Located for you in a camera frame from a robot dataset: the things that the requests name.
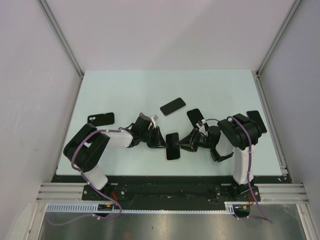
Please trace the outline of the white-edged black phone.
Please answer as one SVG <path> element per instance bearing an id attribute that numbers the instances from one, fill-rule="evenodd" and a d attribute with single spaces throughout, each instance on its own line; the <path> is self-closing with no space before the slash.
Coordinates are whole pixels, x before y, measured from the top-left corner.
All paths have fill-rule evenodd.
<path id="1" fill-rule="evenodd" d="M 184 108 L 185 106 L 186 106 L 185 101 L 181 97 L 178 97 L 178 98 L 170 101 L 169 103 L 161 106 L 159 109 L 165 116 L 168 116 L 168 115 Z"/>

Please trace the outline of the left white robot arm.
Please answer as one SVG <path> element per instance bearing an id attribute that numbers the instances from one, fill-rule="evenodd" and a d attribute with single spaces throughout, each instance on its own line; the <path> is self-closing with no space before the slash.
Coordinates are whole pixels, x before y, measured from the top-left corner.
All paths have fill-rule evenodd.
<path id="1" fill-rule="evenodd" d="M 165 142 L 158 117 L 140 114 L 134 123 L 119 129 L 97 129 L 87 123 L 66 144 L 63 155 L 70 161 L 71 167 L 78 171 L 87 184 L 101 190 L 108 183 L 108 177 L 99 167 L 100 158 L 106 148 L 133 148 L 146 143 L 150 149 L 165 149 Z"/>

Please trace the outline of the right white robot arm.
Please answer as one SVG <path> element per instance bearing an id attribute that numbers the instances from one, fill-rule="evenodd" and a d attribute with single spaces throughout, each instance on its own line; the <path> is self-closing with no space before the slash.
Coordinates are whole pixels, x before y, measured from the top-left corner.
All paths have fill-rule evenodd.
<path id="1" fill-rule="evenodd" d="M 208 126 L 207 122 L 212 120 L 217 124 Z M 265 133 L 267 128 L 260 112 L 251 110 L 223 120 L 199 118 L 193 130 L 176 145 L 189 152 L 209 149 L 212 160 L 219 163 L 234 157 L 233 180 L 241 187 L 252 186 L 254 148 Z"/>

